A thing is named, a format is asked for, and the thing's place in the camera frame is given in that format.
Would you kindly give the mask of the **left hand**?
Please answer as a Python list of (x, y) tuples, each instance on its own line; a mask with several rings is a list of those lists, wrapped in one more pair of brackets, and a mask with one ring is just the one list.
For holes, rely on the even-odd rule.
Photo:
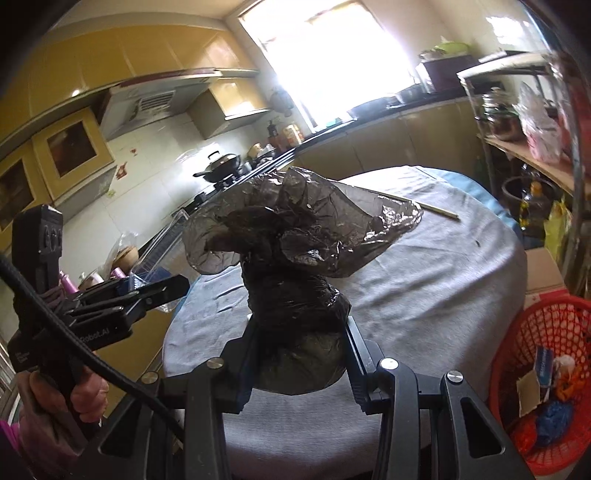
[(88, 425), (100, 421), (108, 404), (106, 380), (84, 367), (82, 378), (69, 398), (37, 371), (18, 373), (16, 381), (23, 403), (19, 428), (24, 446), (72, 447), (74, 450), (86, 446), (87, 440), (74, 417)]

